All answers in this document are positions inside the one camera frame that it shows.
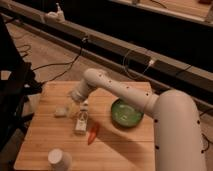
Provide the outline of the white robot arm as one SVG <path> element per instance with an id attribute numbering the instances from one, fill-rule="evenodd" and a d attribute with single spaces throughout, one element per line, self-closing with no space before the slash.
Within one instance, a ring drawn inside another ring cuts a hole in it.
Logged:
<path id="1" fill-rule="evenodd" d="M 113 80 L 100 69 L 87 69 L 70 92 L 75 103 L 102 88 L 144 112 L 154 122 L 156 171 L 207 171 L 199 112 L 194 100 L 180 90 L 160 95 Z"/>

